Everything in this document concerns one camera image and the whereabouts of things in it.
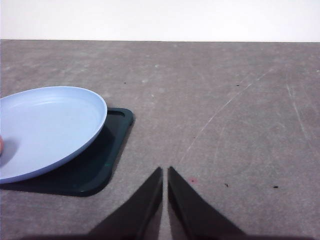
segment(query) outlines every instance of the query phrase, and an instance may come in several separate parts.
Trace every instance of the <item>dark green tray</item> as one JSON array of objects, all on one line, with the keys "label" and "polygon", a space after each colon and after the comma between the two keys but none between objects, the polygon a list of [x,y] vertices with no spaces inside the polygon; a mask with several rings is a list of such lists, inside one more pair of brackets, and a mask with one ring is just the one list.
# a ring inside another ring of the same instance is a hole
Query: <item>dark green tray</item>
[{"label": "dark green tray", "polygon": [[134,121],[125,108],[108,108],[105,124],[94,142],[63,166],[28,180],[1,184],[0,189],[86,197],[109,182],[121,145]]}]

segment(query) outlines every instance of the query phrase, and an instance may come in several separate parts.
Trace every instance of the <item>light blue plate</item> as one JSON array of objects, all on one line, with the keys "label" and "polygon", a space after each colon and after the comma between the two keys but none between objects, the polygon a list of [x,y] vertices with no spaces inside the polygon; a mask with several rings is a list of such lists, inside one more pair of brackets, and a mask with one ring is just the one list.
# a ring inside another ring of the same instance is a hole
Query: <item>light blue plate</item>
[{"label": "light blue plate", "polygon": [[0,184],[30,179],[67,163],[97,137],[107,104],[93,91],[52,86],[0,100]]}]

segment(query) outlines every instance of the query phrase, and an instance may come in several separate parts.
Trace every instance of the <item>white wall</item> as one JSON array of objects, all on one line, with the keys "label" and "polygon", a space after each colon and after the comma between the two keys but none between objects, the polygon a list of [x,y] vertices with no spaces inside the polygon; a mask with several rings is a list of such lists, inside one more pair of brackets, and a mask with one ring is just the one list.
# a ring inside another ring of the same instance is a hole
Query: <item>white wall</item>
[{"label": "white wall", "polygon": [[320,42],[320,0],[1,0],[2,39]]}]

